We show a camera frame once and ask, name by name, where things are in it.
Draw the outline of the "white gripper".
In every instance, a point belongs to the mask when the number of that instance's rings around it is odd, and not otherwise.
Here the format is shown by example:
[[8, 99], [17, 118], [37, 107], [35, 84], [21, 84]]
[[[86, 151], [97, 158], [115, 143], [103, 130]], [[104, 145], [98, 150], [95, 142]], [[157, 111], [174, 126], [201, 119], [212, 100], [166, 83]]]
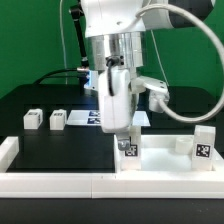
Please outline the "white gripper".
[[108, 73], [104, 71], [98, 79], [98, 102], [102, 130], [105, 133], [118, 133], [117, 143], [120, 151], [130, 149], [130, 137], [126, 131], [131, 125], [136, 110], [136, 100], [129, 87], [131, 84], [130, 72], [127, 69], [119, 70], [114, 67], [112, 73], [112, 90], [109, 94]]

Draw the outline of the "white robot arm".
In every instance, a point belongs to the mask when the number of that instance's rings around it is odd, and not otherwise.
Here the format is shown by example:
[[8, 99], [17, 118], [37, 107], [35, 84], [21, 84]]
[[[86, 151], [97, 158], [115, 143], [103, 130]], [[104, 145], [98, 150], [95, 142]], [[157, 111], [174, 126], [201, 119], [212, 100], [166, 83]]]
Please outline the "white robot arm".
[[98, 102], [101, 128], [117, 137], [118, 148], [131, 148], [130, 129], [139, 94], [150, 91], [149, 108], [162, 112], [169, 101], [167, 85], [140, 76], [142, 34], [148, 30], [191, 27], [193, 23], [169, 11], [173, 6], [203, 21], [216, 0], [81, 0], [85, 36], [91, 41], [94, 69], [99, 72]]

